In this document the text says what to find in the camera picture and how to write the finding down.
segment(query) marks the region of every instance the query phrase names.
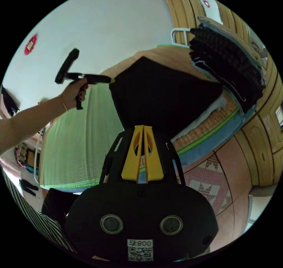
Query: sticker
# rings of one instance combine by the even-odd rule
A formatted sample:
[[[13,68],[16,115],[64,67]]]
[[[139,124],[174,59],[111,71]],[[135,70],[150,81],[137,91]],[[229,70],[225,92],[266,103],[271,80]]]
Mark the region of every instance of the sticker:
[[[204,4],[205,4],[208,8],[210,8],[210,5],[209,5],[208,1],[204,0],[203,2],[204,2]]]
[[[128,239],[127,246],[129,261],[153,261],[152,239]]]
[[[24,54],[25,55],[29,55],[32,50],[34,49],[34,46],[37,42],[37,39],[38,39],[38,34],[36,33],[35,35],[32,36],[32,38],[28,41],[25,49],[24,49]]]

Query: hand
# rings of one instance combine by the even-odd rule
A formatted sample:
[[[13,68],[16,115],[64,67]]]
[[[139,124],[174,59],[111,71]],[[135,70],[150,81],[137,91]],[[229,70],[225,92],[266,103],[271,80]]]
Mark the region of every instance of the hand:
[[[69,84],[63,93],[61,98],[66,105],[68,110],[73,109],[77,106],[76,97],[79,96],[81,102],[85,100],[86,90],[88,88],[87,79],[83,78],[79,81]]]

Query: black and white stripes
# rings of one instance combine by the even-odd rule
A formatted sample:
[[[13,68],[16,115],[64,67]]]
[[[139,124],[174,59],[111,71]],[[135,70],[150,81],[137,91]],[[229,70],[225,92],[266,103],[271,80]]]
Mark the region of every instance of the black and white stripes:
[[[17,188],[10,181],[2,168],[1,172],[14,201],[16,202],[26,219],[36,228],[36,230],[49,241],[54,242],[55,244],[60,245],[67,250],[75,252],[74,248],[64,237],[60,225],[48,216],[35,211],[21,196]]]

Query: black handheld tool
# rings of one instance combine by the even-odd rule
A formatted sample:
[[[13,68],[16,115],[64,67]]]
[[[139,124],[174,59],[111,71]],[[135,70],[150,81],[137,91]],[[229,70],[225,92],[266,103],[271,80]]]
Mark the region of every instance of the black handheld tool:
[[[64,61],[63,65],[61,66],[56,78],[55,82],[57,84],[63,84],[64,80],[73,80],[71,84],[75,83],[76,81],[86,77],[87,84],[97,84],[97,83],[111,83],[111,78],[105,75],[94,75],[94,74],[83,74],[83,73],[68,73],[70,67],[72,66],[73,62],[79,57],[80,51],[78,49],[73,49],[66,60]],[[79,97],[76,97],[77,101],[77,110],[82,110],[82,102],[80,101]]]

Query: camera lens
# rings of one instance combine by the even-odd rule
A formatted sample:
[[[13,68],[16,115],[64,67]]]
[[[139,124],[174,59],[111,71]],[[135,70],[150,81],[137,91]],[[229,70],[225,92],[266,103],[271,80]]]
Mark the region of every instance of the camera lens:
[[[168,236],[177,234],[183,228],[183,222],[178,216],[167,216],[160,223],[161,231]]]
[[[117,234],[123,229],[123,222],[118,216],[108,214],[101,218],[100,226],[106,233]]]

